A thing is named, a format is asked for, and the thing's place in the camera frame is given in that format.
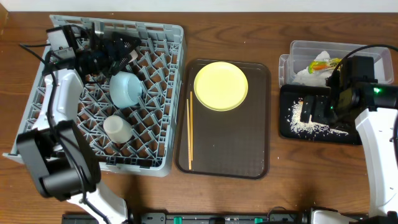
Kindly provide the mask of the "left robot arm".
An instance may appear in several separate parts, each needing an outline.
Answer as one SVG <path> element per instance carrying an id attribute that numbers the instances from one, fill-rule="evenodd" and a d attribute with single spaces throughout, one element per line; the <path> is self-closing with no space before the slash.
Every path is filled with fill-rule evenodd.
<path id="1" fill-rule="evenodd" d="M 141 40 L 71 26 L 49 29 L 47 36 L 50 50 L 41 58 L 44 100 L 31 130 L 17 136 L 17 150 L 41 196 L 78 205 L 98 223 L 132 223 L 126 201 L 101 180 L 98 159 L 76 118 L 87 76 L 116 77 Z"/>

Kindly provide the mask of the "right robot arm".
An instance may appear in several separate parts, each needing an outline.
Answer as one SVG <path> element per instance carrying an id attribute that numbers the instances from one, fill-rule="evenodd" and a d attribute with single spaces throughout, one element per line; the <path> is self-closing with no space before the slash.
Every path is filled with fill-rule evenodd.
<path id="1" fill-rule="evenodd" d="M 300 120 L 356 131 L 369 179 L 368 217 L 361 223 L 397 223 L 397 87 L 380 84 L 372 57 L 346 57 L 326 81 L 326 96 L 306 96 Z"/>

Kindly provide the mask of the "white cup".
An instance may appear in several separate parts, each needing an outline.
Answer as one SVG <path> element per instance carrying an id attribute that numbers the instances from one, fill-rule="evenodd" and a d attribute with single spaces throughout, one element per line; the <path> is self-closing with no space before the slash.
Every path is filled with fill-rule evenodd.
<path id="1" fill-rule="evenodd" d="M 132 126 L 120 116 L 112 115 L 105 119 L 103 129 L 112 142 L 122 144 L 132 137 Z"/>

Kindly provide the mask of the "white napkin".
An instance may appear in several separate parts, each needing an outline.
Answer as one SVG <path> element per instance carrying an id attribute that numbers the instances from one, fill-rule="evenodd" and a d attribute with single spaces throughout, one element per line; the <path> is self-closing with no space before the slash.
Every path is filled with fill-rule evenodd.
<path id="1" fill-rule="evenodd" d="M 299 71 L 293 79 L 295 85 L 326 87 L 326 79 L 332 74 L 333 69 L 309 72 L 309 66 Z"/>

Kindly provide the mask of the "green snack wrapper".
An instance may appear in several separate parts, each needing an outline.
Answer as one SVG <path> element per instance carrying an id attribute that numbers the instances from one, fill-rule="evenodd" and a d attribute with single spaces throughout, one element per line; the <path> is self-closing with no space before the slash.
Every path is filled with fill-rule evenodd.
<path id="1" fill-rule="evenodd" d="M 328 60 L 314 60 L 309 66 L 308 66 L 308 72 L 309 73 L 315 73 L 315 72 L 322 72 L 325 70 L 331 70 L 335 69 L 335 67 L 341 62 L 340 58 L 331 58 Z"/>

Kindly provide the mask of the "light blue bowl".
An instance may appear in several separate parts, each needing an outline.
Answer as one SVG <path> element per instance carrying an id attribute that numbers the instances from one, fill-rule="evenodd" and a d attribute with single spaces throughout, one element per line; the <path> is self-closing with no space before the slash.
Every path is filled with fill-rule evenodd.
<path id="1" fill-rule="evenodd" d="M 142 95 L 141 81 L 133 73 L 120 71 L 111 77 L 109 92 L 113 104 L 118 108 L 134 106 Z"/>

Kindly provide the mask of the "yellow plate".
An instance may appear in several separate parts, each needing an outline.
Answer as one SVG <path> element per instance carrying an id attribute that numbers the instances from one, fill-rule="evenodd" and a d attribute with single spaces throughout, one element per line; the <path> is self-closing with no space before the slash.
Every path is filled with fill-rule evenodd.
<path id="1" fill-rule="evenodd" d="M 197 73 L 193 89 L 199 102 L 213 111 L 237 108 L 249 90 L 244 72 L 229 62 L 212 62 Z"/>

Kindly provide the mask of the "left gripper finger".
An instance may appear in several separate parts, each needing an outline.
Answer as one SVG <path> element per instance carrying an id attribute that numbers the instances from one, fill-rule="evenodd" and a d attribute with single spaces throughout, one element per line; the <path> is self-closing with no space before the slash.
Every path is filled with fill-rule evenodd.
<path id="1" fill-rule="evenodd" d="M 113 32 L 111 38 L 114 41 L 114 46 L 118 51 L 119 55 L 130 54 L 141 44 L 141 39 L 130 35 L 122 34 L 119 32 Z"/>
<path id="2" fill-rule="evenodd" d="M 126 55 L 119 61 L 114 61 L 110 68 L 109 68 L 109 76 L 117 75 L 122 69 L 124 69 L 128 64 L 131 59 L 130 54 Z"/>

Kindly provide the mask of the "white bowl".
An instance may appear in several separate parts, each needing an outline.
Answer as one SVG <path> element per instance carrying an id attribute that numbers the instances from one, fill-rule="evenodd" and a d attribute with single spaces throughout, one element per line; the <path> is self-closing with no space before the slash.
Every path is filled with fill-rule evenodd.
<path id="1" fill-rule="evenodd" d="M 131 63 L 131 62 L 134 61 L 136 58 L 138 58 L 138 54 L 137 54 L 137 52 L 136 52 L 135 50 L 133 50 L 133 51 L 130 53 L 130 56 L 131 56 L 131 59 L 130 59 L 129 63 Z"/>

